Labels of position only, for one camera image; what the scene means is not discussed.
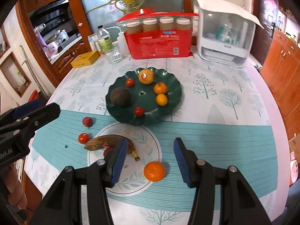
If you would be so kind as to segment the person's left hand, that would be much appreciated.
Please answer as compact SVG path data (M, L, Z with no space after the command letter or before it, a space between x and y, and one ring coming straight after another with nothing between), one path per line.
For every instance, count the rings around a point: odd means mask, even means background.
M18 179L18 174L14 163L8 166L8 170L4 174L3 180L9 191L7 198L9 204L16 205L20 210L26 209L27 198L23 191L22 184Z

